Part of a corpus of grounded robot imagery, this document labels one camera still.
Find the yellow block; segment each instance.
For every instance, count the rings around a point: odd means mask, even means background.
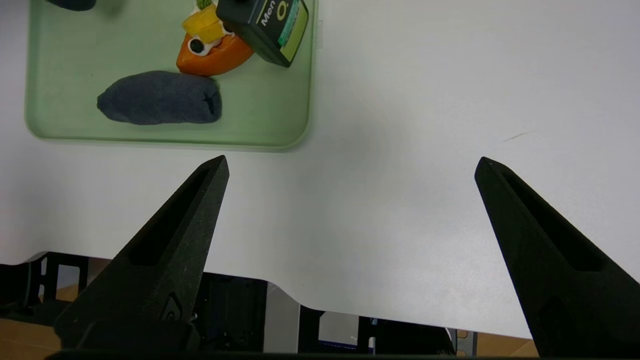
[[[182,23],[182,28],[191,37],[198,35],[205,44],[225,36],[222,31],[222,21],[216,15],[216,6],[213,4],[189,16]]]

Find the dark gray fabric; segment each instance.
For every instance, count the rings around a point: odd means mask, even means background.
[[[222,101],[212,79],[150,71],[113,83],[98,96],[98,109],[111,120],[137,125],[207,124],[220,118]]]

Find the green tray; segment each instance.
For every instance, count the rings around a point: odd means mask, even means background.
[[[223,104],[217,122],[137,126],[107,119],[96,99],[125,76],[178,72],[175,60],[185,34],[180,25],[193,0],[98,0],[88,12],[31,0],[27,126],[45,139],[293,146],[307,128],[314,66],[317,3],[305,3],[309,22],[290,68],[254,54],[214,77]]]

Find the googly eye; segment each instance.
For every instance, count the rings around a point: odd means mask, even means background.
[[[191,51],[191,54],[197,56],[207,56],[211,52],[211,49],[220,45],[221,41],[222,39],[217,39],[214,42],[205,44],[202,42],[199,36],[195,36],[191,40],[189,40],[189,42],[187,43],[187,47],[189,48],[189,51]]]

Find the white tabletop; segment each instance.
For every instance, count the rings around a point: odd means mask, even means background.
[[[638,1],[322,0],[312,127],[280,153],[37,140],[27,3],[0,0],[2,263],[113,257],[225,154],[205,270],[318,309],[528,337],[474,182],[489,156],[640,279]]]

